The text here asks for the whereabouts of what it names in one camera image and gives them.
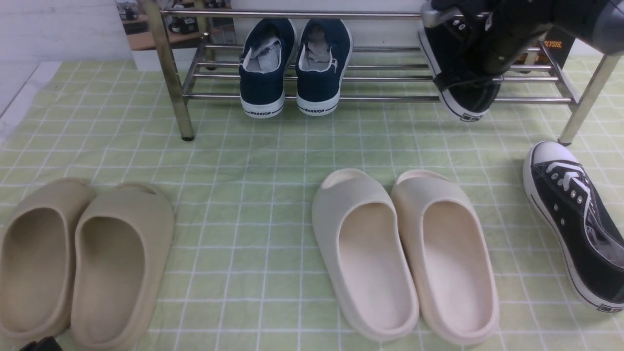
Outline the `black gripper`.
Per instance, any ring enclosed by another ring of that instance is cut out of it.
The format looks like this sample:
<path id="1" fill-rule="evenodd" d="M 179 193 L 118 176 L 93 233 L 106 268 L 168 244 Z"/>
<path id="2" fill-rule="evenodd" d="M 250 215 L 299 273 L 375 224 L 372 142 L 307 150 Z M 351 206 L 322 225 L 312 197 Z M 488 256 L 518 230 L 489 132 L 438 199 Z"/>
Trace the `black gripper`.
<path id="1" fill-rule="evenodd" d="M 433 0 L 421 9 L 421 22 L 435 27 L 462 15 L 468 34 L 452 65 L 494 76 L 552 27 L 553 9 L 552 0 Z"/>

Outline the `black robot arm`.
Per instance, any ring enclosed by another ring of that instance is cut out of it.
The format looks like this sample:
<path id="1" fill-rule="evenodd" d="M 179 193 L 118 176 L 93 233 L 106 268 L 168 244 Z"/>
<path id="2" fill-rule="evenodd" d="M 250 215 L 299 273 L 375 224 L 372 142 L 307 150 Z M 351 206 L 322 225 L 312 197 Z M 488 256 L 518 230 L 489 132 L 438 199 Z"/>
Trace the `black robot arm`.
<path id="1" fill-rule="evenodd" d="M 621 0 L 428 0 L 428 42 L 452 82 L 499 76 L 557 27 L 606 55 L 623 52 Z"/>

